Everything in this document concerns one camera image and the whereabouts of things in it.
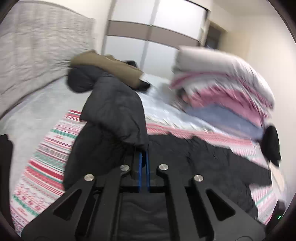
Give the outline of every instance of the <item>silver bolt head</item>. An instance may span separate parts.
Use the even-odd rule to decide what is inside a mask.
[[[120,170],[124,171],[128,171],[129,170],[129,165],[123,164],[120,166]]]
[[[160,165],[158,166],[158,168],[159,168],[160,170],[162,170],[162,171],[166,171],[166,170],[168,169],[168,165],[167,165],[167,164],[160,164]]]
[[[203,181],[203,176],[197,174],[197,175],[194,176],[194,180],[196,180],[197,182],[202,182]]]
[[[84,180],[85,181],[92,181],[94,179],[94,175],[92,175],[92,174],[86,174],[85,176],[84,176]]]

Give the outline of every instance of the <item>white wall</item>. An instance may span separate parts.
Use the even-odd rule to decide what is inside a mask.
[[[244,58],[274,93],[275,109],[270,122],[279,135],[280,169],[287,180],[289,204],[296,192],[296,43],[275,10],[274,13],[237,18],[234,30],[228,35],[229,42],[222,42],[220,49]],[[248,36],[248,41],[235,44],[240,34]]]
[[[217,24],[227,32],[232,31],[235,25],[234,16],[215,3],[212,4],[210,21]]]
[[[94,25],[94,47],[101,53],[107,17],[111,0],[44,0],[70,8],[88,18],[95,19]]]

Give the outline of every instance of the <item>upholstered headboard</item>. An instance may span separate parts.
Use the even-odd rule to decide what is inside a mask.
[[[67,74],[93,48],[93,19],[43,1],[19,1],[0,25],[0,116],[25,95]]]

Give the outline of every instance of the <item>black jacket sleeve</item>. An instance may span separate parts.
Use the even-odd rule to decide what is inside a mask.
[[[271,171],[261,167],[248,159],[234,154],[230,149],[224,149],[227,156],[229,170],[238,175],[246,184],[271,185]]]

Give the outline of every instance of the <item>black cloth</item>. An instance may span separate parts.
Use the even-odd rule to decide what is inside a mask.
[[[104,73],[96,81],[80,119],[87,123],[77,136],[65,167],[66,190],[88,173],[103,175],[123,164],[125,153],[131,148],[148,148],[140,97],[110,74]]]
[[[9,171],[13,144],[7,135],[0,136],[0,212],[14,228],[9,208]]]
[[[279,166],[281,155],[279,152],[279,137],[274,126],[269,126],[261,141],[262,154],[274,165]]]
[[[253,218],[257,218],[258,210],[249,185],[272,184],[269,170],[234,154],[230,149],[215,147],[198,137],[149,136],[148,154],[150,163],[155,167],[162,163],[176,167],[185,185],[194,175],[201,174],[205,181]]]
[[[83,93],[92,90],[98,79],[104,76],[112,75],[97,66],[74,65],[68,72],[67,84],[74,92]],[[149,83],[140,80],[138,88],[133,90],[146,91],[149,87]]]
[[[162,163],[169,168],[174,166],[185,186],[189,186],[194,175],[203,175],[204,181],[219,189],[253,218],[257,218],[258,211],[249,184],[271,185],[269,170],[235,155],[230,149],[212,146],[197,137],[149,136],[148,157],[150,170]],[[118,240],[174,240],[170,236],[169,203],[164,193],[124,193],[122,200]],[[198,212],[196,222],[201,227],[205,225],[206,217],[201,210]]]
[[[133,60],[126,60],[126,61],[124,61],[126,64],[128,64],[128,65],[131,65],[131,66],[134,66],[134,67],[138,67],[138,65],[137,65],[137,63],[135,62],[135,61],[133,61]]]

